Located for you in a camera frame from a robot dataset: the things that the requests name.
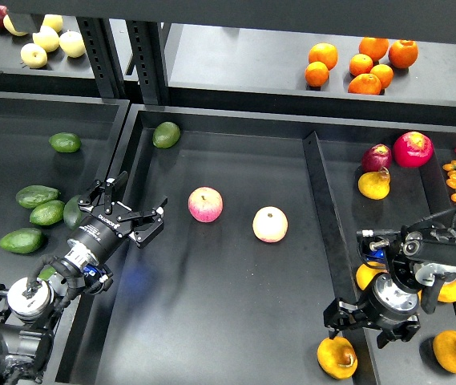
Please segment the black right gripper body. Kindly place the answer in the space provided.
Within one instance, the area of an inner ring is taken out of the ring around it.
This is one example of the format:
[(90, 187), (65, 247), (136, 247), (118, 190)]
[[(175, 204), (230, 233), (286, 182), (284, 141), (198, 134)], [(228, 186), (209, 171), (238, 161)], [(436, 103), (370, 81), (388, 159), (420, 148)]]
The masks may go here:
[(361, 294), (361, 305), (368, 320), (383, 330), (418, 321), (418, 295), (401, 290), (389, 273), (373, 277)]

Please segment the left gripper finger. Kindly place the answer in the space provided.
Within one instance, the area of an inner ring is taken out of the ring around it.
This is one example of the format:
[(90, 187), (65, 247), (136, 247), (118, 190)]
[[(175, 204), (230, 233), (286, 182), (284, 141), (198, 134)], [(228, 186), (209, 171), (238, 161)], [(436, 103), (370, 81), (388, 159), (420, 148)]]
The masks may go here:
[(140, 249), (148, 245), (163, 230), (163, 212), (168, 197), (163, 196), (152, 208), (143, 211), (133, 211), (116, 204), (119, 212), (115, 214), (116, 233), (122, 239), (130, 239)]
[(97, 218), (118, 219), (128, 214), (128, 207), (115, 198), (127, 183), (128, 172), (116, 177), (95, 180), (90, 188), (78, 198), (79, 210)]

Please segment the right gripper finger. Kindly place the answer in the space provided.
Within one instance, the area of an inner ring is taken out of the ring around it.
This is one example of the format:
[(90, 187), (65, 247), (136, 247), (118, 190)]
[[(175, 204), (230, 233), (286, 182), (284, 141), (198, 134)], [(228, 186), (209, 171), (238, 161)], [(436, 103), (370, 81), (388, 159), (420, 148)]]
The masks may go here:
[(404, 320), (394, 321), (383, 318), (377, 322), (381, 333), (377, 336), (377, 348), (384, 348), (389, 342), (397, 340), (409, 342), (420, 329), (420, 320), (416, 314), (408, 316)]
[(368, 314), (360, 304), (351, 304), (342, 298), (335, 298), (326, 307), (323, 321), (329, 330), (329, 339), (334, 339), (344, 330), (356, 330), (372, 325)]

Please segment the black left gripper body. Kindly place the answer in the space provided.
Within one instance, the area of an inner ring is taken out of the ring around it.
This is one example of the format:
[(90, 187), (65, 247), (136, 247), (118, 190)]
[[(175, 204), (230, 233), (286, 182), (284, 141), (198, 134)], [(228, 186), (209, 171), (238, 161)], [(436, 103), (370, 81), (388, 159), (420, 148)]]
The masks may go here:
[(133, 230), (128, 221), (131, 213), (121, 202), (114, 203), (111, 213), (105, 213), (103, 205), (93, 208), (67, 239), (71, 248), (67, 261), (72, 265), (103, 265)]

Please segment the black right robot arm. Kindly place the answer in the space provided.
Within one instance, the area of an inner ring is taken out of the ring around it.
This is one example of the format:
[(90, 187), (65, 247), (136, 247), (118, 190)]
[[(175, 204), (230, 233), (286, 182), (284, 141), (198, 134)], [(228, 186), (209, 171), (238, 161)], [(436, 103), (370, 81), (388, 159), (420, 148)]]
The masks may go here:
[(408, 342), (420, 328), (418, 311), (432, 314), (444, 285), (456, 281), (456, 229), (423, 217), (399, 230), (357, 231), (358, 254), (376, 261), (376, 276), (355, 303), (335, 298), (323, 313), (329, 338), (339, 332), (379, 330), (378, 347)]

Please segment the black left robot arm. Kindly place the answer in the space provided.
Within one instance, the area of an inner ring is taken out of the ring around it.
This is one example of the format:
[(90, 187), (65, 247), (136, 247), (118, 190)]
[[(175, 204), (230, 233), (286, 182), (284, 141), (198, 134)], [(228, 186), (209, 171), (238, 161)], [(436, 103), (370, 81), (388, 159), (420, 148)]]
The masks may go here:
[(27, 277), (0, 284), (0, 384), (40, 382), (65, 309), (82, 295), (109, 290), (106, 262), (125, 240), (143, 248), (162, 231), (167, 198), (135, 211), (115, 199), (126, 181), (126, 172), (95, 180), (78, 200), (84, 217), (67, 238), (69, 251), (43, 255)]

